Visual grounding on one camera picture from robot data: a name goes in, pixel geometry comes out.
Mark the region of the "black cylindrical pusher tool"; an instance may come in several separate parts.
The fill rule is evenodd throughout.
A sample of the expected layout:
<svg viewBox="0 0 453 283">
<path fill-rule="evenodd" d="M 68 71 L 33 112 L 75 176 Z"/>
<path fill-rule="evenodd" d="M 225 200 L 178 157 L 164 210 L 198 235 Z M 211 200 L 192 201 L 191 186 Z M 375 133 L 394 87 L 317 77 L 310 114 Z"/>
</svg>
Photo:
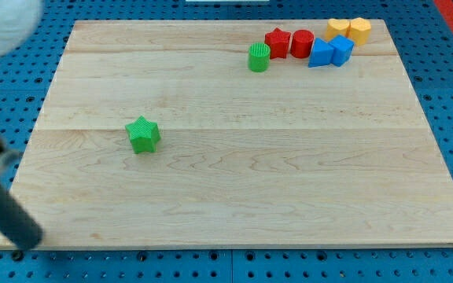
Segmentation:
<svg viewBox="0 0 453 283">
<path fill-rule="evenodd" d="M 20 154 L 13 150 L 0 153 L 0 175 Z M 24 210 L 0 182 L 0 233 L 20 250 L 38 246 L 43 238 L 42 227 Z"/>
</svg>

